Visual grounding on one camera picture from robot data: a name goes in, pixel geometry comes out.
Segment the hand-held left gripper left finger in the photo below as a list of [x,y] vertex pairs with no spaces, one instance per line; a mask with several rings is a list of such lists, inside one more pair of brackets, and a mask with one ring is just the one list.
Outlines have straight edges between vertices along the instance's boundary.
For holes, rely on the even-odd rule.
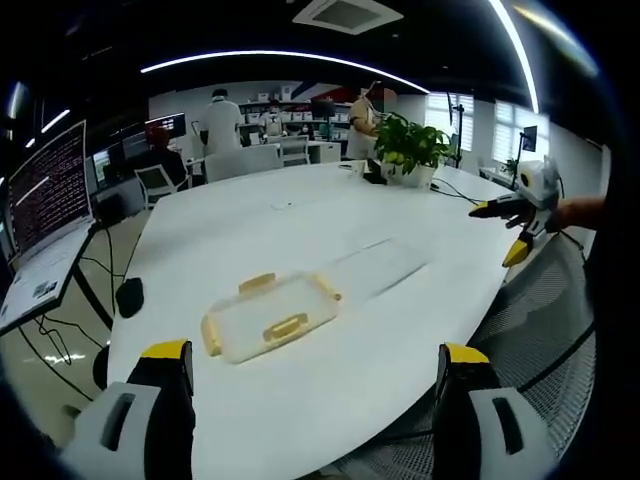
[[192,342],[155,344],[81,412],[61,458],[79,479],[191,479],[193,394]]

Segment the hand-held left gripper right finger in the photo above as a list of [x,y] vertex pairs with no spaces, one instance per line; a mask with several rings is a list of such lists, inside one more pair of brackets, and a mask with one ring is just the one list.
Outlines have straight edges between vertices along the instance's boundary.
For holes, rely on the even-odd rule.
[[438,479],[547,479],[557,466],[547,424],[488,357],[454,343],[439,347],[436,379]]

